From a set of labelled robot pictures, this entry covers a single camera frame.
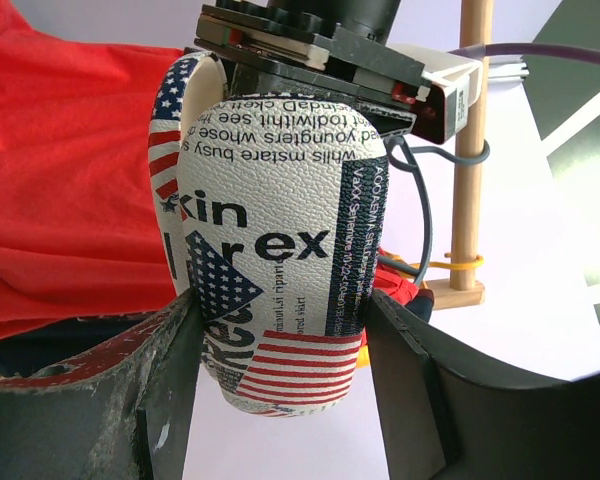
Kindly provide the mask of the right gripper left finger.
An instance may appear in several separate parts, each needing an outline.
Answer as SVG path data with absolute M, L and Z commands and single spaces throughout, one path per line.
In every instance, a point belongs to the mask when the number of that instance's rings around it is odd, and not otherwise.
M 203 322 L 193 292 L 28 378 L 0 380 L 0 479 L 180 479 Z

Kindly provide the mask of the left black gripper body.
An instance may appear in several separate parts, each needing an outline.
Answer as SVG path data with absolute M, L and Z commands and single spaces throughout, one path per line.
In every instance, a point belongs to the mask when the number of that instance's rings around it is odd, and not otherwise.
M 345 103 L 383 136 L 420 132 L 424 66 L 386 42 L 397 1 L 216 1 L 195 43 L 229 69 L 233 95 L 290 92 Z

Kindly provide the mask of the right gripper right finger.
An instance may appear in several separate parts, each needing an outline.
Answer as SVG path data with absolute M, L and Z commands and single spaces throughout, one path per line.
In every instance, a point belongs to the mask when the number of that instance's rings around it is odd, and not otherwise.
M 375 291 L 367 339 L 393 479 L 600 479 L 600 373 L 490 357 Z

